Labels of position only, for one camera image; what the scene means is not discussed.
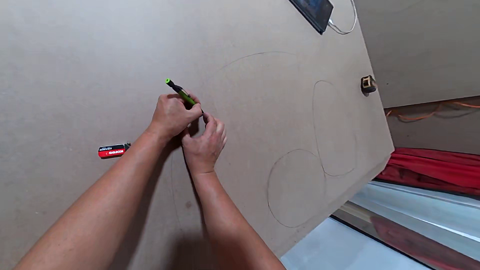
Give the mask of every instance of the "floor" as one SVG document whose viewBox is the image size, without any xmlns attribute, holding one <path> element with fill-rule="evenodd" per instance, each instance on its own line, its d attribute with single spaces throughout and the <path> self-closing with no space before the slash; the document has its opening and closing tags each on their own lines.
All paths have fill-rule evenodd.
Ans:
<svg viewBox="0 0 480 270">
<path fill-rule="evenodd" d="M 427 267 L 328 218 L 280 259 L 288 270 L 424 270 Z"/>
</svg>

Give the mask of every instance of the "beige wall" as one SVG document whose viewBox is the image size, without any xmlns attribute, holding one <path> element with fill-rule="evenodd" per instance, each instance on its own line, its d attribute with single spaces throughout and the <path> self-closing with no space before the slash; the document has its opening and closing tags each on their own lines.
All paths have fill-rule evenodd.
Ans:
<svg viewBox="0 0 480 270">
<path fill-rule="evenodd" d="M 480 2 L 357 0 L 385 108 L 480 95 Z"/>
<path fill-rule="evenodd" d="M 480 98 L 467 98 L 462 102 L 480 105 Z M 426 115 L 436 104 L 421 104 L 398 109 L 408 117 Z M 443 105 L 430 118 L 402 122 L 397 117 L 388 117 L 388 126 L 395 147 L 431 148 L 480 155 L 480 109 L 457 105 Z"/>
</svg>

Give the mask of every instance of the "white surface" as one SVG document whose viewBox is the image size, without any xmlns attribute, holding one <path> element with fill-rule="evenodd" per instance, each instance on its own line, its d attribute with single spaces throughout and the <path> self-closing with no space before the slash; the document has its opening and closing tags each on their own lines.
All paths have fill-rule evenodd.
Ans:
<svg viewBox="0 0 480 270">
<path fill-rule="evenodd" d="M 328 218 L 282 258 L 288 270 L 424 270 L 427 267 Z"/>
<path fill-rule="evenodd" d="M 350 201 L 480 260 L 480 205 L 477 200 L 375 182 L 364 186 Z"/>
</svg>

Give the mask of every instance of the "tape measure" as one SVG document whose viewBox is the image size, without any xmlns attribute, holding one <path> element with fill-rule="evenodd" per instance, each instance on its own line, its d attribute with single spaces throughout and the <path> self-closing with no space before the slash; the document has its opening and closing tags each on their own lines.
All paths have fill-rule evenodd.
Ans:
<svg viewBox="0 0 480 270">
<path fill-rule="evenodd" d="M 98 156 L 103 160 L 121 157 L 131 145 L 131 143 L 126 143 L 121 145 L 102 146 L 98 149 Z"/>
<path fill-rule="evenodd" d="M 360 88 L 363 93 L 372 93 L 377 90 L 377 83 L 371 75 L 361 79 Z"/>
</svg>

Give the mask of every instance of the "red eraser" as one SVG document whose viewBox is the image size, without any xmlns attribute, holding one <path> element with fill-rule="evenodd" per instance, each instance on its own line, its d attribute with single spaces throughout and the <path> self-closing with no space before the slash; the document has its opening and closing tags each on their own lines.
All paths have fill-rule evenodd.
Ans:
<svg viewBox="0 0 480 270">
<path fill-rule="evenodd" d="M 116 158 L 122 156 L 130 147 L 130 144 L 102 146 L 98 149 L 98 156 L 101 159 Z"/>
</svg>

